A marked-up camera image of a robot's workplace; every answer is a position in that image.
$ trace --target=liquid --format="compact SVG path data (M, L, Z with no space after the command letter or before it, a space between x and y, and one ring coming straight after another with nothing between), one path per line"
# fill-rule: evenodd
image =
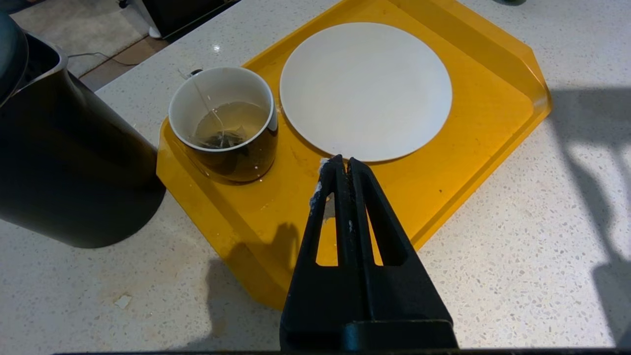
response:
M268 112L247 102L223 104L202 118L193 142L204 148L230 148L254 137L268 120Z

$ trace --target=yellow tray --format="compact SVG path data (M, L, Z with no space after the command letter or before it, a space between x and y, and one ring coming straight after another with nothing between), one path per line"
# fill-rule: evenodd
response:
M464 203L551 110L532 50L453 0L344 0L244 65L271 86L277 102L283 65L312 34L348 22L378 22L429 45L452 80L453 106L440 133L415 153L371 164L416 249ZM250 295L282 308L309 198L326 156L279 112L271 170L251 184L209 177L171 130L160 133L157 173ZM335 265L335 223L325 221L318 263Z

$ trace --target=white speckled countertop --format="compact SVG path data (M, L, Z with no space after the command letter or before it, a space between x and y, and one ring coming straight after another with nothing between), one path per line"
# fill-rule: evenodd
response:
M154 144L177 69L240 65L336 3L246 0L98 92ZM463 3L533 49L552 115L419 256L461 347L631 342L631 2ZM137 235L81 250L0 222L0 353L276 349L167 194Z

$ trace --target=countertop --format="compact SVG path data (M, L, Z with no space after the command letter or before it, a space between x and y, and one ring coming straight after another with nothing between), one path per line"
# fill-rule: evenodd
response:
M247 0L97 94L153 144L178 70L238 66L336 0ZM631 3L465 5L530 45L553 113L418 255L461 347L613 346L631 327ZM0 353L276 349L168 193L136 235L81 250L0 222Z

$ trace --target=black kettle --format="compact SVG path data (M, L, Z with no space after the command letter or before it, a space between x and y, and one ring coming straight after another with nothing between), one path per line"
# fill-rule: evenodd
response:
M0 219L82 248L134 234L165 193L154 147L4 13L0 39Z

